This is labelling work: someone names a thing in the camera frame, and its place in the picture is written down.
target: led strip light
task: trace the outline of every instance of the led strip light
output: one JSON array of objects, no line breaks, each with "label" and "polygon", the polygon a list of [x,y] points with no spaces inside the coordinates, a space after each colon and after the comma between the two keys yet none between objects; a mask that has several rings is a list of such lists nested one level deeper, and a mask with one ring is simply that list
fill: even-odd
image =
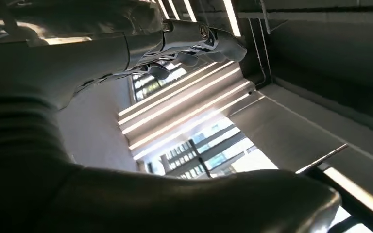
[{"label": "led strip light", "polygon": [[369,194],[333,167],[328,168],[324,173],[373,211],[373,195]]},{"label": "led strip light", "polygon": [[186,10],[188,10],[189,17],[191,17],[192,22],[196,22],[197,19],[195,18],[194,12],[192,10],[191,4],[189,3],[189,0],[184,0]]},{"label": "led strip light", "polygon": [[170,3],[170,6],[171,6],[171,9],[172,9],[172,12],[174,13],[174,16],[175,16],[175,19],[179,20],[179,15],[178,15],[178,13],[176,12],[176,9],[175,9],[175,6],[174,6],[172,0],[168,0],[168,2]]},{"label": "led strip light", "polygon": [[[232,63],[232,62],[228,62],[227,64],[225,64],[225,65],[223,65],[223,66],[221,66],[221,67],[219,67],[219,68],[217,68],[217,69],[215,69],[215,70],[213,70],[213,71],[211,71],[211,72],[205,74],[204,76],[198,78],[197,80],[195,80],[195,81],[193,81],[193,82],[191,82],[191,83],[189,83],[189,84],[187,84],[187,85],[185,85],[185,86],[179,88],[178,90],[172,92],[171,94],[164,96],[163,98],[161,98],[161,99],[159,99],[159,100],[157,100],[157,101],[155,101],[155,102],[149,104],[148,106],[145,106],[144,108],[142,108],[142,109],[140,109],[139,111],[133,113],[132,115],[130,115],[130,116],[128,116],[128,117],[126,117],[126,118],[124,118],[124,119],[118,121],[118,124],[121,125],[121,124],[123,124],[123,123],[125,123],[125,122],[127,122],[127,121],[129,121],[129,120],[131,120],[131,119],[133,119],[134,117],[136,117],[136,116],[138,116],[138,115],[140,115],[140,114],[142,114],[142,113],[144,113],[144,112],[150,110],[151,108],[157,106],[158,104],[160,104],[160,103],[162,103],[162,102],[168,100],[169,98],[171,98],[171,97],[177,95],[178,93],[181,93],[182,91],[184,91],[184,90],[186,90],[187,88],[189,88],[189,87],[195,85],[196,83],[202,81],[203,79],[206,79],[206,78],[209,77],[210,75],[212,75],[212,74],[214,74],[214,73],[220,71],[221,69],[227,67],[227,66],[230,65],[231,63]],[[175,86],[177,86],[177,85],[179,85],[179,84],[185,82],[186,80],[190,79],[191,77],[195,76],[195,75],[198,74],[198,73],[201,73],[202,71],[203,71],[203,70],[198,70],[198,71],[192,73],[191,75],[185,77],[184,79],[181,79],[180,81],[178,81],[178,82],[176,82],[176,83],[170,85],[170,88],[173,88],[173,87],[175,87]]]},{"label": "led strip light", "polygon": [[144,157],[145,155],[147,155],[148,153],[151,153],[152,151],[156,150],[157,148],[161,147],[162,145],[164,145],[165,143],[175,139],[176,137],[188,132],[190,130],[190,128],[193,128],[193,127],[196,127],[202,123],[204,123],[205,121],[211,119],[212,117],[216,116],[217,114],[221,113],[222,111],[224,111],[225,109],[231,107],[232,105],[238,103],[239,101],[243,100],[244,98],[248,97],[249,94],[245,94],[241,97],[239,97],[238,99],[232,101],[231,103],[225,105],[224,107],[216,110],[216,111],[213,111],[211,112],[210,114],[204,116],[203,118],[195,121],[192,125],[189,126],[188,129],[183,129],[183,130],[180,130],[172,135],[170,135],[169,137],[166,137],[165,139],[161,140],[160,142],[158,143],[155,143],[153,146],[147,148],[146,150],[143,150],[141,153],[137,154],[134,156],[134,160],[139,160],[140,158]]},{"label": "led strip light", "polygon": [[219,97],[216,98],[215,100],[212,100],[212,101],[210,101],[209,103],[205,104],[204,106],[202,106],[202,107],[200,107],[200,108],[198,108],[198,109],[195,109],[194,111],[192,111],[191,113],[187,114],[186,116],[184,116],[184,117],[178,119],[177,121],[175,121],[175,122],[173,122],[173,123],[171,123],[171,124],[165,126],[164,128],[162,128],[162,129],[160,129],[160,130],[158,130],[158,131],[156,131],[156,132],[154,132],[154,133],[152,133],[152,134],[146,136],[145,138],[139,140],[138,142],[136,142],[136,143],[134,143],[133,145],[131,145],[131,146],[129,147],[129,149],[130,149],[130,150],[133,150],[133,149],[135,149],[135,148],[141,146],[142,144],[144,144],[144,143],[146,143],[146,142],[148,142],[148,141],[150,141],[150,140],[156,138],[157,136],[159,136],[159,135],[163,134],[164,132],[170,130],[170,129],[173,128],[174,126],[177,126],[177,125],[181,124],[182,122],[186,121],[187,119],[189,119],[189,118],[191,118],[191,117],[197,115],[198,113],[200,113],[200,112],[202,112],[203,110],[209,108],[210,106],[214,105],[215,103],[217,103],[217,102],[221,101],[222,99],[224,99],[224,98],[230,96],[231,94],[237,92],[238,90],[240,90],[241,88],[245,87],[245,86],[246,86],[247,84],[249,84],[249,83],[250,83],[250,82],[247,81],[247,82],[245,82],[245,83],[243,83],[243,84],[241,84],[241,85],[235,87],[234,89],[228,91],[227,93],[223,94],[222,96],[219,96]]},{"label": "led strip light", "polygon": [[231,23],[232,32],[234,33],[235,36],[240,37],[241,32],[239,31],[237,18],[235,16],[234,8],[232,7],[231,0],[223,0],[223,1],[224,1],[224,5],[226,8],[226,12],[228,14],[229,22]]},{"label": "led strip light", "polygon": [[[138,103],[132,105],[131,107],[129,107],[129,108],[123,110],[123,111],[120,112],[118,115],[119,115],[119,116],[124,115],[125,113],[127,113],[127,112],[129,112],[129,111],[135,109],[136,107],[140,106],[141,104],[144,104],[144,103],[150,101],[152,98],[154,98],[154,97],[156,97],[156,96],[158,96],[158,95],[160,95],[160,94],[162,94],[162,93],[164,93],[164,92],[166,92],[166,91],[168,91],[168,90],[170,90],[170,89],[172,89],[172,88],[178,86],[179,84],[182,84],[182,83],[185,82],[186,80],[188,80],[188,79],[194,77],[195,75],[201,73],[202,71],[204,71],[204,70],[210,68],[211,66],[213,66],[213,65],[215,65],[215,64],[216,64],[216,62],[213,62],[213,63],[211,63],[211,64],[205,66],[204,68],[201,68],[201,69],[199,69],[199,70],[193,72],[192,74],[186,76],[185,78],[181,79],[180,81],[178,81],[178,82],[176,82],[176,83],[174,83],[174,84],[172,84],[172,85],[169,85],[168,87],[166,87],[166,88],[164,88],[164,89],[158,91],[157,93],[155,93],[155,94],[153,94],[153,95],[151,95],[151,96],[149,96],[149,97],[147,97],[147,98],[141,100],[140,102],[138,102]],[[126,121],[124,121],[124,120],[122,120],[122,121],[120,121],[120,122],[118,122],[118,123],[119,123],[119,124],[123,124],[123,123],[126,122]]]},{"label": "led strip light", "polygon": [[170,105],[165,106],[164,108],[162,108],[162,109],[158,110],[157,112],[155,112],[155,113],[147,116],[146,118],[143,118],[142,120],[137,121],[135,124],[133,124],[133,125],[129,126],[128,128],[122,130],[122,133],[123,134],[127,134],[127,133],[133,131],[134,129],[138,128],[139,126],[141,126],[143,124],[146,124],[150,120],[152,120],[152,119],[158,117],[159,115],[161,115],[161,114],[169,111],[170,109],[174,108],[175,106],[180,105],[182,102],[184,102],[184,101],[190,99],[191,97],[193,97],[193,96],[195,96],[195,95],[203,92],[204,90],[208,89],[209,87],[211,87],[211,86],[213,86],[213,85],[221,82],[222,80],[228,78],[229,76],[235,74],[236,72],[238,72],[240,70],[241,70],[240,68],[236,68],[236,69],[232,70],[231,72],[228,72],[227,74],[225,74],[225,75],[217,78],[216,80],[208,83],[207,85],[205,85],[205,86],[203,86],[203,87],[201,87],[201,88],[199,88],[199,89],[197,89],[197,90],[189,93],[188,95],[186,95],[186,96],[178,99],[177,101],[171,103]]}]

